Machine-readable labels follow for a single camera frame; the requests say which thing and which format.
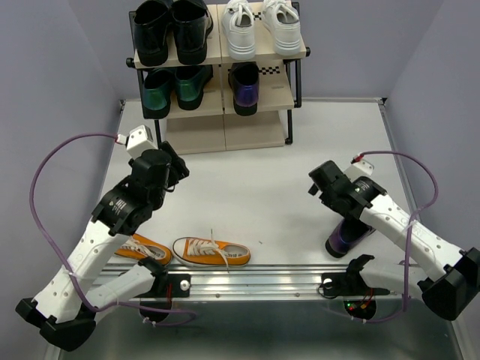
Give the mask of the purple loafer one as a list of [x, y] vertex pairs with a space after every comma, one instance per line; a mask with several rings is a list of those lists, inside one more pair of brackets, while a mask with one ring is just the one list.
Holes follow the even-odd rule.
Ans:
[[233, 108], [239, 116], [252, 116], [257, 112], [260, 97], [260, 73], [253, 61], [235, 63], [228, 75], [232, 90]]
[[341, 258], [374, 232], [373, 227], [360, 220], [343, 219], [328, 237], [325, 248], [334, 258]]

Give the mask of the white sneaker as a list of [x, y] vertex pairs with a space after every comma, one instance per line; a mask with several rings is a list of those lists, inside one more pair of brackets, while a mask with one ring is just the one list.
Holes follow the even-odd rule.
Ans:
[[242, 62], [253, 59], [256, 55], [254, 14], [248, 1], [229, 1], [223, 11], [221, 25], [229, 56]]
[[272, 37], [277, 54], [293, 56], [300, 52], [302, 36], [299, 13], [288, 1], [264, 1], [262, 23]]

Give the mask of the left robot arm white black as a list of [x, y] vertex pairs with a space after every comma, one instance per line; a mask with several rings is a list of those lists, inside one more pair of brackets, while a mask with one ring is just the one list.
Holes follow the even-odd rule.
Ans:
[[110, 257], [161, 208], [166, 192], [190, 174], [168, 142], [144, 150], [129, 165], [130, 175], [94, 208], [70, 256], [59, 255], [62, 266], [55, 277], [36, 296], [16, 306], [16, 312], [48, 343], [64, 351], [82, 346], [108, 310], [130, 306], [132, 298], [144, 294], [171, 293], [165, 266], [151, 256], [115, 280], [92, 286]]

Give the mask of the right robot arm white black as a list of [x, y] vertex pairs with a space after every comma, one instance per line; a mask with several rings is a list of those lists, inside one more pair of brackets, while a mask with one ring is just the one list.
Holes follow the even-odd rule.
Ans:
[[393, 265], [373, 255], [352, 259], [346, 270], [322, 276], [318, 293], [337, 297], [386, 296], [421, 299], [444, 320], [456, 320], [479, 294], [479, 250], [463, 250], [407, 214], [372, 178], [373, 167], [360, 161], [341, 170], [328, 160], [310, 171], [309, 194], [342, 217], [325, 243], [341, 258], [367, 236], [378, 232], [404, 252]]

